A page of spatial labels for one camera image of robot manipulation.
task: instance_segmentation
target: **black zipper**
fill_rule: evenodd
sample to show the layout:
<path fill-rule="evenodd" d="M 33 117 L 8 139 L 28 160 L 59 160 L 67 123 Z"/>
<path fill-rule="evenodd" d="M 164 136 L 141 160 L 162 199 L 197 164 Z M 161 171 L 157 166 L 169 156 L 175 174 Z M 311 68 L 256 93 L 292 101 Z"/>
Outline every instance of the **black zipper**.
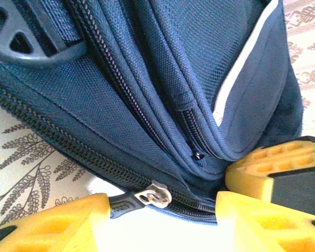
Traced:
<path fill-rule="evenodd" d="M 150 136 L 150 138 L 157 144 L 163 151 L 170 155 L 169 150 L 163 143 L 159 135 L 154 130 L 152 124 L 143 113 L 139 103 L 135 99 L 131 89 L 125 82 L 122 73 L 120 72 L 117 63 L 114 61 L 108 46 L 102 38 L 99 27 L 92 15 L 86 0 L 67 0 L 69 2 L 68 8 L 71 10 L 76 20 L 77 26 L 85 34 L 88 42 L 90 42 L 96 49 L 94 56 L 97 61 L 102 65 L 101 69 L 106 71 L 106 76 L 109 79 L 113 89 L 117 92 L 121 100 L 131 111 L 133 116 L 137 119 L 141 127 Z"/>
<path fill-rule="evenodd" d="M 185 133 L 191 143 L 190 147 L 194 152 L 194 158 L 200 159 L 200 157 L 203 157 L 203 155 L 199 153 L 199 151 L 201 151 L 220 159 L 220 157 L 210 148 L 203 137 L 203 134 L 201 133 L 201 130 L 196 121 L 194 111 L 192 109 L 180 111 L 179 118 L 182 128 L 185 129 Z"/>
<path fill-rule="evenodd" d="M 102 170 L 114 181 L 125 182 L 128 188 L 142 190 L 151 184 L 151 179 L 144 177 L 91 149 L 75 139 L 50 120 L 34 111 L 0 85 L 0 106 L 23 121 L 36 131 L 45 141 L 74 158 L 87 170 Z M 185 217 L 194 222 L 215 224 L 214 204 L 194 200 L 183 193 L 169 187 L 172 202 L 166 208 L 177 216 Z"/>

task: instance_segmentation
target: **rubber zipper pull tab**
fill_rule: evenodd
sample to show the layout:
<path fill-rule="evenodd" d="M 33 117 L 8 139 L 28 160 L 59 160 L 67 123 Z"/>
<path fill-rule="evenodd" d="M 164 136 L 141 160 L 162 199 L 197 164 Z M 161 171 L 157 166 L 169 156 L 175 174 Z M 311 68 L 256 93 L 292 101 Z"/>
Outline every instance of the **rubber zipper pull tab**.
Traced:
<path fill-rule="evenodd" d="M 110 218 L 115 219 L 131 211 L 142 209 L 147 205 L 165 208 L 172 201 L 172 195 L 166 185 L 153 180 L 152 184 L 141 192 L 125 193 L 109 197 L 109 200 L 111 207 Z"/>

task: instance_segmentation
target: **black plastic buckle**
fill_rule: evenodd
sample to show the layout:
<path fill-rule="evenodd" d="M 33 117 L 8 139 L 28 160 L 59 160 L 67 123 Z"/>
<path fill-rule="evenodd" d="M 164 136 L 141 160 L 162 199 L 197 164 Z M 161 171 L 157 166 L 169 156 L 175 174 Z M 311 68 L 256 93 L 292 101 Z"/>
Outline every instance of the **black plastic buckle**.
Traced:
<path fill-rule="evenodd" d="M 31 18 L 29 25 L 14 2 L 28 10 L 24 16 Z M 65 44 L 40 0 L 0 0 L 1 61 L 36 68 L 56 67 L 83 56 L 86 50 L 83 40 Z"/>

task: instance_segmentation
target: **white trim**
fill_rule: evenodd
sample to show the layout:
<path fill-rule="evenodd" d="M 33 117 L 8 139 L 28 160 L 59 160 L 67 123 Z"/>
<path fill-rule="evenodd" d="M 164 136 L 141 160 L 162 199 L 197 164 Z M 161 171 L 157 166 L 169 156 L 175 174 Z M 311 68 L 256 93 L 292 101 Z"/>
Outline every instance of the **white trim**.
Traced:
<path fill-rule="evenodd" d="M 278 6 L 278 0 L 272 0 L 266 8 L 263 10 L 261 16 L 259 17 L 259 20 L 257 21 L 251 35 L 247 39 L 241 53 L 239 54 L 237 60 L 235 61 L 234 65 L 232 66 L 230 72 L 228 73 L 227 77 L 223 81 L 223 84 L 218 92 L 216 101 L 215 101 L 215 107 L 214 111 L 212 113 L 217 126 L 220 126 L 223 121 L 225 106 L 227 98 L 231 92 L 231 89 L 242 70 L 248 56 L 252 52 L 257 39 L 259 37 L 259 34 L 261 32 L 261 29 L 264 26 L 265 21 L 270 16 L 270 14 L 276 9 Z"/>

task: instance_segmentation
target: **patterned tablecloth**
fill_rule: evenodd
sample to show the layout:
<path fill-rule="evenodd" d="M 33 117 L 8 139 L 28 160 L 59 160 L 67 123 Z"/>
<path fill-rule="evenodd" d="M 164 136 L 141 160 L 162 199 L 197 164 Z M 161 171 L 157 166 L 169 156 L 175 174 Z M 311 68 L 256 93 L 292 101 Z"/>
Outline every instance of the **patterned tablecloth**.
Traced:
<path fill-rule="evenodd" d="M 284 3 L 291 62 L 305 108 L 303 134 L 315 136 L 315 1 L 286 0 Z M 121 193 L 67 160 L 31 129 L 0 108 L 0 225 L 95 192 L 107 192 L 109 195 Z M 171 236 L 175 236 L 176 231 L 183 237 L 183 251 L 198 250 L 198 243 L 194 247 L 186 242 L 187 237 L 190 240 L 196 237 L 198 225 L 171 219 L 149 209 L 138 212 L 128 214 L 128 218 L 124 216 L 120 224 L 117 221 L 112 224 L 118 235 L 123 232 L 127 239 L 135 239 L 133 234 L 129 235 L 134 225 L 140 229 L 151 229 L 154 222 L 155 232 L 161 229 L 164 234 L 171 232 Z M 165 225 L 170 227 L 171 224 L 173 228 L 165 229 Z M 201 226 L 199 239 L 209 239 L 214 232 L 218 236 L 219 232 L 215 230 Z M 142 234 L 143 245 L 150 245 L 149 233 Z"/>

